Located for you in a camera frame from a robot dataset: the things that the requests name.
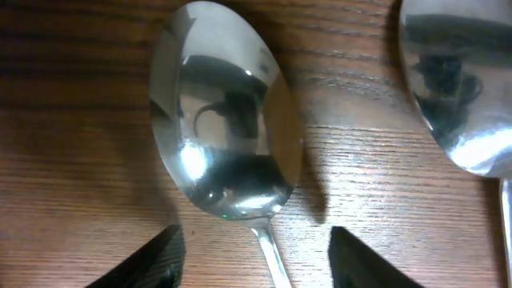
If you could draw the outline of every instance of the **utensil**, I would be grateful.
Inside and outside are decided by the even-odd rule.
[[[192,2],[165,25],[150,77],[162,160],[200,209],[249,227],[276,287],[291,287],[270,229],[298,181],[298,110],[269,48],[232,10]]]
[[[448,157],[501,178],[512,287],[512,1],[404,0],[400,47],[410,92]]]

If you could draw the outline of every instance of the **silver spoon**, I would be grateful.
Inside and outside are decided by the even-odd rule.
[[[464,170],[502,179],[512,287],[512,1],[405,0],[399,36],[407,84],[440,147]]]
[[[192,2],[166,22],[150,73],[154,135],[178,188],[249,227],[276,287],[291,287],[270,219],[298,181],[302,133],[269,48],[232,10]]]

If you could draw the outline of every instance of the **wooden surface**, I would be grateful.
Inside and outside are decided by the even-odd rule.
[[[184,287],[271,287],[256,239],[157,156],[148,65],[184,1],[0,1],[0,283],[81,287],[179,214]],[[392,0],[223,1],[300,99],[306,160],[273,221],[295,287],[329,287],[332,225],[425,287],[505,284],[498,184],[460,171],[404,90]]]

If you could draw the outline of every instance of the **wood grain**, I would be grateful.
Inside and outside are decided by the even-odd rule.
[[[80,287],[179,215],[184,287],[270,287],[248,230],[177,191],[149,124],[162,22],[185,1],[0,2],[0,284]],[[505,284],[498,186],[460,171],[405,92],[392,0],[221,1],[266,40],[307,122],[274,230],[296,287],[329,287],[332,225],[425,287]]]

